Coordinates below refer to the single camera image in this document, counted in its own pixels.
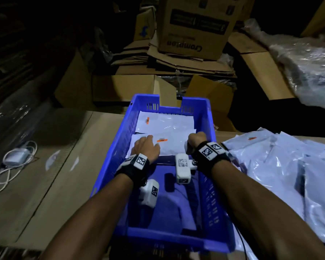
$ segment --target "forearm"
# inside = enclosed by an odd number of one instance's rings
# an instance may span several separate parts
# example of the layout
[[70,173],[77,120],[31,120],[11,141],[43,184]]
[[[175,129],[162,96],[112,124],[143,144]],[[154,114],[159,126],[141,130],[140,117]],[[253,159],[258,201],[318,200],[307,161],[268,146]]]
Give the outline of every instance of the forearm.
[[307,224],[264,186],[220,161],[212,169],[227,212],[259,259],[325,259]]
[[100,259],[132,189],[128,176],[117,175],[64,224],[41,259]]

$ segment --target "pile of white packages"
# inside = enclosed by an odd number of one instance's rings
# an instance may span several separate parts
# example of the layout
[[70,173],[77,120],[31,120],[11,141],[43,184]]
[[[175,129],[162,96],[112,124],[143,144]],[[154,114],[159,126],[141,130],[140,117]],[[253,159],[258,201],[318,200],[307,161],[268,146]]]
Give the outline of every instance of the pile of white packages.
[[174,156],[186,153],[188,136],[195,133],[193,116],[160,114],[140,111],[135,133],[131,137],[131,149],[141,137],[153,135],[153,144],[160,145],[160,156]]
[[[241,170],[286,202],[325,243],[325,144],[260,128],[223,144]],[[236,249],[243,251],[236,231]],[[250,259],[256,259],[245,243]]]

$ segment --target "coiled white cord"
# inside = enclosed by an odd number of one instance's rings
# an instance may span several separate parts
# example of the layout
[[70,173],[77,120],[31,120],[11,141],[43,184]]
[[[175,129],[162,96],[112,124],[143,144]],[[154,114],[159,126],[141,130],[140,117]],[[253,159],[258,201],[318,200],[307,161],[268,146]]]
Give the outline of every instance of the coiled white cord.
[[[33,143],[33,144],[35,145],[35,147],[33,147],[33,146],[28,146],[29,143]],[[0,176],[1,176],[3,173],[7,172],[7,177],[6,177],[5,181],[3,181],[3,182],[0,181],[0,184],[3,185],[3,186],[0,188],[0,192],[6,188],[6,186],[9,184],[9,182],[10,182],[11,180],[13,180],[14,178],[16,178],[16,177],[18,176],[18,174],[19,174],[19,173],[24,169],[24,166],[25,166],[25,165],[27,165],[27,164],[29,164],[30,162],[33,161],[33,159],[34,159],[34,157],[35,157],[35,153],[36,153],[36,151],[37,151],[37,143],[34,142],[34,141],[32,141],[32,140],[30,140],[30,141],[27,141],[26,144],[24,144],[24,147],[22,147],[22,148],[25,148],[25,149],[27,149],[28,151],[30,151],[30,154],[29,154],[29,157],[26,159],[26,161],[25,161],[24,163],[18,165],[18,166],[9,166],[8,164],[5,163],[5,161],[6,161],[7,156],[8,156],[10,153],[15,152],[15,151],[21,151],[21,149],[17,149],[17,148],[16,148],[16,149],[10,150],[10,151],[7,152],[7,153],[5,154],[5,156],[3,157],[3,159],[2,159],[2,163],[3,163],[3,165],[5,165],[6,168],[3,169],[3,170],[0,170]],[[11,169],[17,169],[17,168],[20,168],[20,170],[18,170],[18,172],[17,172],[13,177],[11,177]]]

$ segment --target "hand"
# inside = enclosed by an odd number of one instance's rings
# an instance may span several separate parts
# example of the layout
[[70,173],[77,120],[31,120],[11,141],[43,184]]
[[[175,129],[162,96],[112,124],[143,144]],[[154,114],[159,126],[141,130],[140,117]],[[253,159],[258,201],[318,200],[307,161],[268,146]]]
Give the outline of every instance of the hand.
[[131,150],[131,155],[143,154],[147,156],[150,164],[152,164],[160,155],[160,145],[157,143],[153,145],[153,136],[148,135],[142,137],[135,142],[135,146]]
[[197,148],[200,143],[207,140],[206,134],[202,131],[198,133],[191,133],[188,137],[189,144],[195,149]]

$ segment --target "black wristband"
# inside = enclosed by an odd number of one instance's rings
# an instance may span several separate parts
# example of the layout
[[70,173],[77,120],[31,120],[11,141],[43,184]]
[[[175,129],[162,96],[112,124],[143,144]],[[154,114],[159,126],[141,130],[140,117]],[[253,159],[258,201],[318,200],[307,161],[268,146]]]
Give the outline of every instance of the black wristband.
[[118,167],[114,176],[123,173],[134,182],[134,188],[139,188],[146,184],[149,165],[145,155],[131,155]]
[[191,155],[198,163],[198,170],[203,173],[211,172],[213,166],[219,161],[230,161],[228,151],[216,142],[204,141],[199,144]]

